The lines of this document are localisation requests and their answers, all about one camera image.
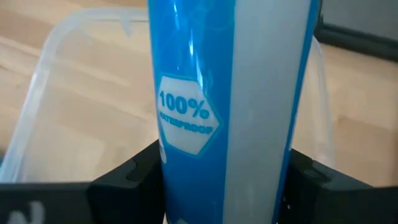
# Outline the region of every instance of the transparent plastic box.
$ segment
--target transparent plastic box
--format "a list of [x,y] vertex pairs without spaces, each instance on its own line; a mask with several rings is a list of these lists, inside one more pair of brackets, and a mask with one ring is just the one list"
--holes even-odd
[[[49,35],[0,182],[93,180],[157,139],[147,13],[94,9]],[[333,166],[323,59],[308,60],[293,148]]]

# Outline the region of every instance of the hexagon label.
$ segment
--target hexagon label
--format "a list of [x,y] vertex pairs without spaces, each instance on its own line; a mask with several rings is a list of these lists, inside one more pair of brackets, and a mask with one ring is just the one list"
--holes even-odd
[[220,126],[210,105],[197,82],[163,75],[157,112],[166,142],[198,155]]

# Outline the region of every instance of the blue packaging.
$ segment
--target blue packaging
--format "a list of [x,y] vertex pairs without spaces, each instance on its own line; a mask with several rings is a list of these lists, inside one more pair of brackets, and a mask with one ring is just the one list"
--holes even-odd
[[148,8],[169,223],[275,222],[317,1]]

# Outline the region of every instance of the white stripe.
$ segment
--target white stripe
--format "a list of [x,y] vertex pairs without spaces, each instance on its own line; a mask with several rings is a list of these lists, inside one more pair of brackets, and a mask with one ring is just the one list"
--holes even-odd
[[236,0],[225,224],[271,223],[310,0]]

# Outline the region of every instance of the light wood grain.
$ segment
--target light wood grain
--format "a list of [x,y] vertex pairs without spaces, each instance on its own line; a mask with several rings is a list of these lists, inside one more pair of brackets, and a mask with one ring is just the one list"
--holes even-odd
[[[74,11],[102,6],[145,7],[146,2],[144,0],[3,0],[0,2],[0,151],[4,152],[9,144],[34,67],[52,27]],[[101,29],[107,27],[97,27],[88,34],[95,36],[95,33],[101,32]],[[85,53],[79,56],[81,58],[74,60],[63,58],[60,61],[60,68],[64,66],[65,75],[61,76],[63,77],[61,80],[52,80],[52,84],[58,88],[56,93],[59,97],[64,97],[66,102],[73,101],[74,106],[70,106],[79,105],[80,111],[68,110],[68,103],[64,104],[62,111],[66,114],[64,116],[61,114],[59,123],[66,128],[49,129],[66,133],[64,136],[68,138],[74,138],[76,141],[73,145],[76,147],[76,142],[79,141],[87,147],[104,147],[97,139],[106,138],[109,131],[120,133],[131,131],[132,135],[138,136],[141,144],[145,144],[155,136],[154,105],[150,103],[152,102],[150,92],[153,91],[151,80],[148,77],[145,80],[131,77],[126,70],[130,63],[139,66],[148,62],[139,59],[147,56],[143,49],[149,44],[149,40],[144,35],[137,38],[139,39],[137,41],[142,43],[142,49],[136,45],[126,44],[128,40],[118,37],[117,32],[109,32],[109,35],[102,35],[99,39],[94,38],[93,46],[99,44],[105,46],[101,48],[102,52],[99,51],[99,54],[114,54],[109,55],[109,61],[99,61],[100,57],[92,57]],[[86,49],[81,52],[93,50],[89,45],[84,47]],[[134,62],[123,57],[129,55],[132,50],[142,54],[137,54],[134,57],[137,60]],[[369,184],[398,185],[398,64],[327,45],[323,45],[323,51],[333,118],[336,168]],[[99,69],[96,66],[99,63],[104,65],[100,68],[109,65],[111,71],[117,72],[110,74],[105,69]],[[90,90],[85,88],[87,82],[93,85]],[[135,86],[136,92],[130,88],[133,82],[141,83]],[[104,94],[103,88],[114,94]],[[145,97],[142,94],[142,99],[134,101],[136,106],[133,106],[134,104],[129,102],[131,100],[129,94],[139,95],[140,92],[145,92],[149,96]],[[101,108],[102,112],[91,111],[92,108],[86,107],[88,103],[92,103],[94,108]],[[96,127],[96,131],[93,132],[92,129],[85,130],[87,125],[71,119],[73,116],[89,112],[96,116],[106,116],[105,112],[110,108],[120,111],[121,117],[127,114],[134,115],[137,119],[132,122],[136,122],[140,127],[146,124],[153,125],[147,128],[150,134],[146,136],[145,133],[134,131],[134,128],[128,126],[120,130],[103,130],[87,116],[86,122],[91,124],[89,126]],[[107,122],[108,126],[112,127],[111,120]],[[76,131],[90,135],[77,137]],[[132,144],[132,140],[128,140],[129,136],[124,136],[123,139],[126,141],[121,141],[120,146],[114,147]],[[48,140],[38,138],[37,144],[46,141]],[[123,159],[111,160],[121,162]],[[110,169],[112,166],[109,165],[104,169]]]

